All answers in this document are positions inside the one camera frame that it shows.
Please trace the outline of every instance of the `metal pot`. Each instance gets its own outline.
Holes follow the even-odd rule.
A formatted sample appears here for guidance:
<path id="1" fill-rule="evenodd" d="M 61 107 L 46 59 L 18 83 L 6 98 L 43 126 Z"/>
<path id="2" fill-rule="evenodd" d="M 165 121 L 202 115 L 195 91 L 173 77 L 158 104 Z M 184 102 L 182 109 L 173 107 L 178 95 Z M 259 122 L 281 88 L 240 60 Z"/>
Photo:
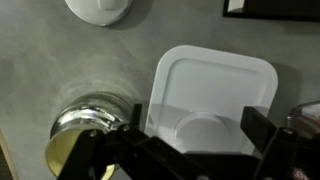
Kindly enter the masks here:
<path id="1" fill-rule="evenodd" d="M 82 131 L 99 129 L 108 133 L 128 123 L 130 113 L 130 105 L 110 93 L 95 92 L 75 100 L 60 113 L 52 126 L 45 153 L 51 172 L 59 176 Z M 114 169 L 114 165 L 106 167 L 103 179 L 109 179 Z"/>

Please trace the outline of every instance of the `stainless steel pot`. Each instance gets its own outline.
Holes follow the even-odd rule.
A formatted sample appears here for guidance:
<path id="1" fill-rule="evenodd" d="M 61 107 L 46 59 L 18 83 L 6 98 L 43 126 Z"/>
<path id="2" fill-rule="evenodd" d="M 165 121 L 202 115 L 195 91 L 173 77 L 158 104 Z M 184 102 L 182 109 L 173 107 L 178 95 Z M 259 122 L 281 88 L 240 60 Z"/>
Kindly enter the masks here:
<path id="1" fill-rule="evenodd" d="M 52 126 L 45 153 L 51 172 L 55 176 L 60 174 L 82 131 L 99 129 L 108 133 L 128 123 L 130 113 L 130 105 L 110 93 L 95 92 L 75 100 L 60 113 Z M 106 167 L 103 179 L 109 179 L 114 169 L 114 165 Z"/>

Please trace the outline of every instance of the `white plate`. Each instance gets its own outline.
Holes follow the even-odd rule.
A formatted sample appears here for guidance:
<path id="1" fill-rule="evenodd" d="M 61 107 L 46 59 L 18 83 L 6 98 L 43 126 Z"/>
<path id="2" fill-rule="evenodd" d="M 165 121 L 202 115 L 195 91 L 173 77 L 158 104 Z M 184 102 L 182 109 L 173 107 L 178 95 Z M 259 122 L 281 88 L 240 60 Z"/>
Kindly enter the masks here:
<path id="1" fill-rule="evenodd" d="M 145 132 L 181 152 L 250 154 L 240 129 L 244 106 L 269 109 L 278 85 L 266 61 L 179 46 L 160 60 Z"/>

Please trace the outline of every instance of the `black frame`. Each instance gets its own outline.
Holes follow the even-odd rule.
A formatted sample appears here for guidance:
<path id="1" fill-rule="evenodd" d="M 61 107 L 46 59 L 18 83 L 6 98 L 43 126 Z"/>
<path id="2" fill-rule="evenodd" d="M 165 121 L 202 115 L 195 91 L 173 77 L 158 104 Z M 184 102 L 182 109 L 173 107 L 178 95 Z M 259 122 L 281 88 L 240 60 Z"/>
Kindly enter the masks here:
<path id="1" fill-rule="evenodd" d="M 252 19 L 271 19 L 271 20 L 289 20 L 289 21 L 308 21 L 320 22 L 320 16 L 283 16 L 283 15 L 266 15 L 245 12 L 228 12 L 230 0 L 225 0 L 223 5 L 223 17 L 233 18 L 252 18 Z"/>

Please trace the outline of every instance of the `white round object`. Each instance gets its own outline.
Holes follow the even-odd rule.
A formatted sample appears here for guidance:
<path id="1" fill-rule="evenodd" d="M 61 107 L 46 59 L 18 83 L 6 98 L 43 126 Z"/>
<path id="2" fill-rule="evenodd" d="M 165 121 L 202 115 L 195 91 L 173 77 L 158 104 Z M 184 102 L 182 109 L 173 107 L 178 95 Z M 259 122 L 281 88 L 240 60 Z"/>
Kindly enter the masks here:
<path id="1" fill-rule="evenodd" d="M 181 152 L 224 151 L 232 146 L 228 125 L 209 112 L 192 112 L 183 117 L 174 130 L 174 145 Z"/>
<path id="2" fill-rule="evenodd" d="M 124 17 L 132 0 L 65 0 L 80 19 L 98 26 L 111 25 Z"/>

